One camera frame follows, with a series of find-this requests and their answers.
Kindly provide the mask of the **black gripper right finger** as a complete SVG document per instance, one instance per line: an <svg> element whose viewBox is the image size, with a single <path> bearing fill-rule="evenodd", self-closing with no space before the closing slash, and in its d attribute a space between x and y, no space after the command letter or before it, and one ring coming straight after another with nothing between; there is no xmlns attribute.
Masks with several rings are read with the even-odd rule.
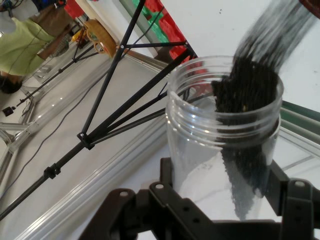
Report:
<svg viewBox="0 0 320 240"><path fill-rule="evenodd" d="M264 220L260 240L313 240L320 228L320 190L309 181L289 178L273 161L269 166L266 200L281 222Z"/></svg>

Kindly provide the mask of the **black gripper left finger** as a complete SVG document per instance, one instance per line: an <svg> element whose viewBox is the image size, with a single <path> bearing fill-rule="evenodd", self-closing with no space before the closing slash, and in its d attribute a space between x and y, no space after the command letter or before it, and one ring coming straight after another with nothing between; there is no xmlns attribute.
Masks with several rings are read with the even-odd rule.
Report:
<svg viewBox="0 0 320 240"><path fill-rule="evenodd" d="M172 188L173 166L160 160L159 181L148 189L112 190L80 235L81 240L135 240L151 231L158 240L211 240L212 222Z"/></svg>

